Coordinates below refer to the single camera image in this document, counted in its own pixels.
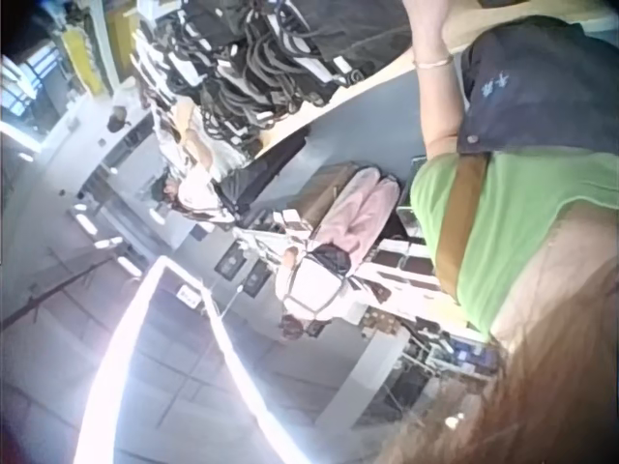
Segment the light fixture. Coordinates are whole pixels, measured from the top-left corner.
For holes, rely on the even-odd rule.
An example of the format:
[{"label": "light fixture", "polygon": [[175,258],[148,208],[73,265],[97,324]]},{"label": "light fixture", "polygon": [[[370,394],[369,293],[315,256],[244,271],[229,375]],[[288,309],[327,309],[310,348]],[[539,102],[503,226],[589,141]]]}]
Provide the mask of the light fixture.
[{"label": "light fixture", "polygon": [[27,153],[23,153],[23,152],[20,152],[20,153],[19,153],[19,157],[20,157],[21,159],[23,159],[24,161],[28,161],[28,162],[32,162],[32,161],[34,161],[34,160],[35,160],[35,159],[32,157],[32,155],[28,155]]},{"label": "light fixture", "polygon": [[151,218],[154,222],[159,225],[165,225],[165,217],[160,215],[159,211],[157,211],[157,208],[151,208],[150,210],[148,210],[148,212],[150,213]]},{"label": "light fixture", "polygon": [[19,142],[24,147],[32,150],[35,153],[40,153],[42,146],[41,143],[36,141],[30,135],[22,132],[19,129],[14,128],[10,124],[5,123],[4,121],[0,121],[0,132],[5,133],[13,140]]},{"label": "light fixture", "polygon": [[97,232],[99,232],[97,226],[85,215],[75,215],[75,219],[90,235],[97,235]]},{"label": "light fixture", "polygon": [[99,240],[98,242],[95,242],[95,248],[96,249],[107,248],[110,245],[111,245],[111,241],[110,240]]},{"label": "light fixture", "polygon": [[459,424],[460,419],[450,417],[445,419],[445,425],[447,425],[452,430],[456,430],[457,425]]},{"label": "light fixture", "polygon": [[116,424],[135,342],[149,303],[166,269],[175,273],[190,287],[199,290],[212,333],[231,377],[281,461],[284,464],[310,464],[308,458],[267,409],[255,383],[232,347],[210,292],[199,280],[167,256],[160,256],[148,271],[109,341],[86,402],[74,464],[110,464],[114,461]]},{"label": "light fixture", "polygon": [[116,259],[116,261],[118,261],[118,264],[120,264],[123,268],[125,268],[125,271],[127,271],[132,276],[142,277],[142,272],[137,268],[137,266],[134,263],[132,263],[125,256],[119,256]]}]

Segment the brown hair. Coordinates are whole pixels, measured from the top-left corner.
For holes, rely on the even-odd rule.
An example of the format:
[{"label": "brown hair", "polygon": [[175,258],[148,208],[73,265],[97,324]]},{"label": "brown hair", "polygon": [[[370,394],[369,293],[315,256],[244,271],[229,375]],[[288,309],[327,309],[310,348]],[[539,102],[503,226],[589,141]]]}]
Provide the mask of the brown hair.
[{"label": "brown hair", "polygon": [[438,398],[440,410],[423,427],[407,423],[378,462],[619,462],[618,306],[613,264],[526,335],[472,422],[448,429],[454,403]]}]

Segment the woman's arm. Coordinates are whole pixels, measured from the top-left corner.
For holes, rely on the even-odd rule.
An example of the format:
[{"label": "woman's arm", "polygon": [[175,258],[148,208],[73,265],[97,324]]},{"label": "woman's arm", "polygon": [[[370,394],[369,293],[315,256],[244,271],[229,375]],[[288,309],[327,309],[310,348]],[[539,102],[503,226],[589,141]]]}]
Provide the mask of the woman's arm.
[{"label": "woman's arm", "polygon": [[417,69],[422,135],[427,158],[456,152],[457,131],[464,115],[456,68],[446,65],[423,69],[423,65],[450,58],[443,40],[443,25],[451,0],[403,0],[413,31],[413,52]]},{"label": "woman's arm", "polygon": [[190,154],[192,158],[194,158],[197,162],[199,162],[207,171],[211,169],[213,165],[213,155],[211,150],[202,143],[200,140],[200,136],[193,129],[187,129],[185,132],[185,149]]}]

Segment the brown bag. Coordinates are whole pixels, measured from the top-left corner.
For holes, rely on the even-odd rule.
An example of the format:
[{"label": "brown bag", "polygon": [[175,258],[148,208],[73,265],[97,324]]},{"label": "brown bag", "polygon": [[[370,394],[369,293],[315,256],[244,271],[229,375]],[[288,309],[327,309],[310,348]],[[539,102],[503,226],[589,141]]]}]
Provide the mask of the brown bag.
[{"label": "brown bag", "polygon": [[436,277],[457,301],[457,278],[473,229],[490,153],[460,155],[436,250]]}]

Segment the display table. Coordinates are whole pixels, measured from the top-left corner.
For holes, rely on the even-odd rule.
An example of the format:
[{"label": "display table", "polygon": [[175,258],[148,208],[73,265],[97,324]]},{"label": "display table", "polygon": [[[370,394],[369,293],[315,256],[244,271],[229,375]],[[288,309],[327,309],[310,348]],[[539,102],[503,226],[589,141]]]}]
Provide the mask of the display table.
[{"label": "display table", "polygon": [[[549,15],[568,22],[579,22],[587,32],[616,29],[619,24],[617,16],[600,0],[529,0],[519,5],[498,9],[483,9],[477,0],[454,0],[454,3],[444,32],[445,41],[452,53],[465,49],[485,30],[528,15]],[[413,53],[409,49],[389,66],[366,80],[352,87],[339,88],[327,105],[316,107],[304,103],[299,112],[279,121],[271,130],[262,133],[264,147],[261,153],[344,102],[414,69]]]}]

